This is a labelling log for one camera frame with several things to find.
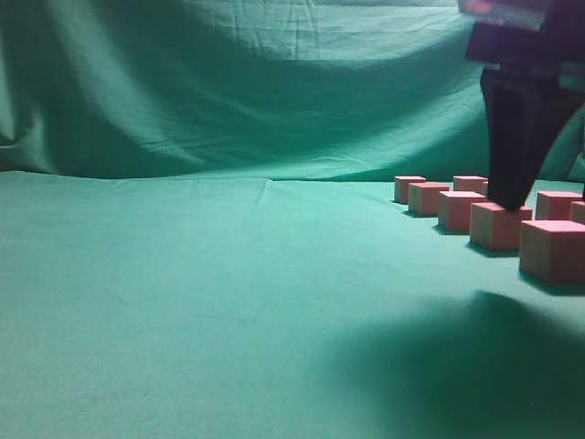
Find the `wooden block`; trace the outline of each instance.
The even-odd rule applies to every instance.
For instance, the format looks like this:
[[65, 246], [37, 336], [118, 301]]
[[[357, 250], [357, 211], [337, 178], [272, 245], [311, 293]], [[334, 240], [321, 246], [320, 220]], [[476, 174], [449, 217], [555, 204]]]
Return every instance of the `wooden block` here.
[[532, 213], [528, 207], [509, 212], [495, 203], [472, 204], [470, 241], [487, 250], [518, 250], [520, 225]]
[[396, 176], [394, 177], [394, 202], [409, 204], [409, 184], [424, 183], [427, 179], [418, 176]]
[[570, 220], [585, 224], [585, 201], [573, 201], [571, 203]]
[[450, 231], [469, 231], [472, 203], [482, 201], [485, 201], [485, 197], [477, 192], [441, 192], [439, 224]]
[[569, 220], [570, 205], [582, 201], [583, 196], [576, 192], [558, 190], [539, 190], [537, 193], [536, 220]]
[[565, 220], [523, 221], [520, 270], [549, 283], [585, 283], [585, 225]]
[[453, 177], [453, 190], [465, 190], [484, 193], [484, 183], [487, 183], [487, 178], [479, 176], [455, 176]]
[[444, 183], [410, 183], [409, 211], [419, 215], [436, 217], [439, 215], [439, 196], [449, 190]]

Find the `cube top face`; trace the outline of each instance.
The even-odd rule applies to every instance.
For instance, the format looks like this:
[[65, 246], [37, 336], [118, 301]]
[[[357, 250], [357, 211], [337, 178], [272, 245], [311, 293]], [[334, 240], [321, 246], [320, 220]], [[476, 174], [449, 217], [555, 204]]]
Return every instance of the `cube top face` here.
[[[492, 212], [501, 212], [501, 211], [505, 210], [499, 204], [493, 203], [491, 201], [485, 202], [485, 203], [474, 203], [473, 207], [476, 209], [491, 210]], [[532, 212], [532, 209], [527, 207], [527, 206], [522, 206], [518, 211], [519, 212]]]
[[487, 181], [487, 178], [480, 177], [480, 176], [456, 176], [453, 177], [453, 181], [460, 180], [460, 181]]
[[420, 183], [424, 183], [425, 181], [427, 181], [427, 179], [425, 177], [421, 177], [421, 176], [396, 176], [394, 177], [395, 181], [412, 181], [412, 182], [420, 182]]
[[585, 224], [579, 224], [573, 221], [547, 221], [547, 220], [536, 220], [536, 221], [523, 221], [529, 227], [541, 229], [543, 231], [552, 232], [567, 232], [567, 233], [585, 233]]
[[539, 196], [542, 197], [549, 197], [549, 198], [577, 198], [582, 199], [583, 196], [578, 194], [577, 192], [567, 192], [563, 190], [539, 190]]
[[441, 195], [448, 198], [476, 198], [485, 199], [482, 194], [472, 192], [470, 190], [459, 190], [459, 191], [442, 191]]
[[444, 183], [432, 183], [432, 182], [426, 182], [426, 183], [411, 183], [410, 184], [411, 187], [417, 187], [420, 189], [440, 189], [440, 190], [449, 190], [449, 187], [447, 185], [445, 185]]

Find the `red object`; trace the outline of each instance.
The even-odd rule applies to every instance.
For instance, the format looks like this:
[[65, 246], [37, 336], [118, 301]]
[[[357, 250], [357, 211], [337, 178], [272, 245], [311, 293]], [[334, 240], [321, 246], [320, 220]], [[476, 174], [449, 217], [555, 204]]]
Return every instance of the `red object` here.
[[494, 4], [492, 2], [486, 2], [485, 0], [472, 0], [467, 4], [465, 7], [465, 11], [471, 14], [487, 14], [494, 8]]
[[585, 282], [585, 225], [573, 221], [524, 221], [520, 270], [555, 284]]
[[518, 250], [520, 225], [532, 213], [527, 207], [509, 212], [495, 203], [473, 204], [470, 241], [488, 250]]
[[485, 197], [477, 192], [441, 192], [439, 224], [451, 231], [469, 231], [472, 203], [484, 200]]
[[453, 177], [453, 190], [466, 190], [484, 193], [484, 183], [487, 183], [487, 178], [478, 176], [456, 176]]
[[585, 224], [585, 201], [573, 201], [571, 203], [570, 220]]
[[426, 181], [426, 178], [418, 176], [394, 177], [394, 202], [409, 204], [409, 184], [424, 183]]
[[581, 194], [557, 190], [539, 190], [537, 194], [536, 220], [569, 220], [570, 205], [582, 201]]
[[411, 183], [409, 185], [409, 211], [436, 217], [439, 215], [439, 196], [449, 190], [444, 183]]

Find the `green cloth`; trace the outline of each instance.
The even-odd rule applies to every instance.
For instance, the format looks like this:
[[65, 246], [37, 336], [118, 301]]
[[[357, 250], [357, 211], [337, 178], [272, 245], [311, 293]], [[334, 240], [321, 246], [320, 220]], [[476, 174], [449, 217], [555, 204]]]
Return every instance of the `green cloth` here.
[[1, 173], [0, 437], [582, 437], [582, 287], [392, 191]]
[[[485, 174], [472, 24], [454, 0], [3, 0], [0, 169]], [[543, 177], [568, 177], [575, 127]]]

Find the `cube side face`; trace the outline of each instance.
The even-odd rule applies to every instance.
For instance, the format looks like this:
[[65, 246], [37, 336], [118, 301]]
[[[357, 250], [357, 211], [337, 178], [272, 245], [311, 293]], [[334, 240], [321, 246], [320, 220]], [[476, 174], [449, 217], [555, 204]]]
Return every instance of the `cube side face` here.
[[439, 224], [447, 230], [469, 233], [472, 204], [482, 201], [484, 201], [484, 197], [475, 192], [442, 192]]
[[439, 224], [449, 229], [449, 198], [445, 194], [439, 194]]
[[422, 187], [416, 184], [409, 185], [409, 211], [420, 213], [422, 205]]
[[548, 206], [549, 220], [570, 219], [570, 206], [575, 201], [571, 198], [551, 198]]
[[574, 201], [581, 201], [581, 195], [574, 192], [539, 191], [536, 219], [569, 220], [570, 207]]
[[550, 281], [550, 233], [530, 222], [520, 227], [520, 270]]
[[473, 204], [469, 241], [488, 250], [494, 249], [495, 212], [482, 205]]
[[494, 250], [518, 250], [522, 221], [532, 219], [532, 209], [498, 212], [494, 216]]
[[426, 187], [422, 190], [422, 202], [420, 214], [436, 217], [439, 215], [441, 205], [441, 192], [449, 190], [448, 186], [444, 187]]
[[548, 281], [585, 283], [585, 231], [551, 233]]
[[424, 177], [395, 177], [394, 178], [394, 202], [399, 204], [409, 204], [409, 185], [410, 183], [424, 183]]
[[452, 201], [451, 230], [470, 231], [472, 219], [472, 204], [482, 201], [481, 198], [461, 198]]
[[550, 196], [543, 192], [537, 193], [537, 213], [535, 220], [548, 220], [548, 205], [550, 202]]
[[570, 206], [570, 220], [585, 224], [585, 202], [574, 201]]
[[479, 176], [455, 176], [453, 177], [453, 190], [470, 190], [483, 194], [484, 182], [487, 178]]

